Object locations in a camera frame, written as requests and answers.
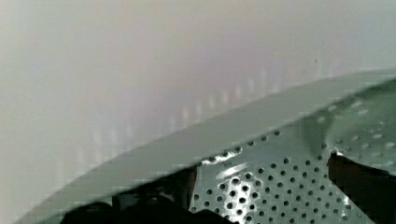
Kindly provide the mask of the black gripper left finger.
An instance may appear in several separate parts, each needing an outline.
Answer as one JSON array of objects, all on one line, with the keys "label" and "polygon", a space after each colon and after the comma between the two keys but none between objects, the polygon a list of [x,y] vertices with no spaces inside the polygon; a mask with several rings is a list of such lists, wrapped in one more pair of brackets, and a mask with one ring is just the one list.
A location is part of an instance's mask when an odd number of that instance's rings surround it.
[{"label": "black gripper left finger", "polygon": [[197,167],[192,166],[115,194],[112,196],[112,206],[124,210],[141,199],[161,196],[183,208],[188,208],[191,204],[196,178]]}]

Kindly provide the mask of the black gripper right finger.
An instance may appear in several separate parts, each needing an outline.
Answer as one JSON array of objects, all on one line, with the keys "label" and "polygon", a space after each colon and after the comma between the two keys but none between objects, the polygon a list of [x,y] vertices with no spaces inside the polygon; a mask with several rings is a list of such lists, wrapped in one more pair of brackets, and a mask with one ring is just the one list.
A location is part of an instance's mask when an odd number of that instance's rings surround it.
[{"label": "black gripper right finger", "polygon": [[374,224],[395,224],[396,181],[389,172],[330,154],[328,176]]}]

